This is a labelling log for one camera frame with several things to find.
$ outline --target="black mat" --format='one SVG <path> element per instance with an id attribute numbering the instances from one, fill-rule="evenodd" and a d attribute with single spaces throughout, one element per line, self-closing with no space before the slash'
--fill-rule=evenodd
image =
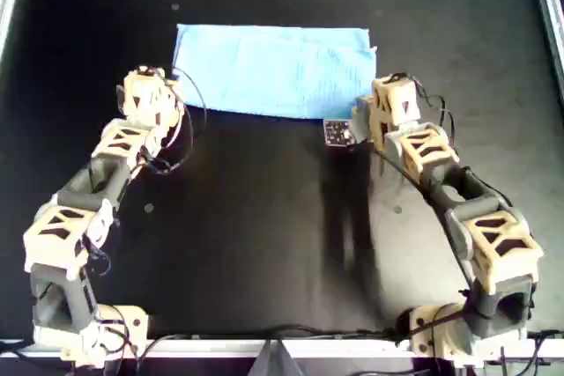
<path id="1" fill-rule="evenodd" d="M 525 213 L 546 255 L 533 326 L 562 323 L 564 132 L 536 0 L 18 0 L 0 77 L 1 337 L 31 328 L 33 214 L 117 115 L 115 84 L 170 64 L 179 22 L 369 28 L 378 75 L 444 95 L 466 163 Z M 212 113 L 189 163 L 139 178 L 121 218 L 98 300 L 144 307 L 157 332 L 375 328 L 462 300 L 419 195 L 363 151 L 329 154 L 319 122 Z"/>

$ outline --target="folded cloth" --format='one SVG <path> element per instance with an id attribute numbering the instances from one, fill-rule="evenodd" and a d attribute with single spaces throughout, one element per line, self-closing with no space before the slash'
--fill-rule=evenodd
<path id="1" fill-rule="evenodd" d="M 210 109 L 288 118 L 347 118 L 371 93 L 375 49 L 354 28 L 178 25 L 180 95 Z"/>

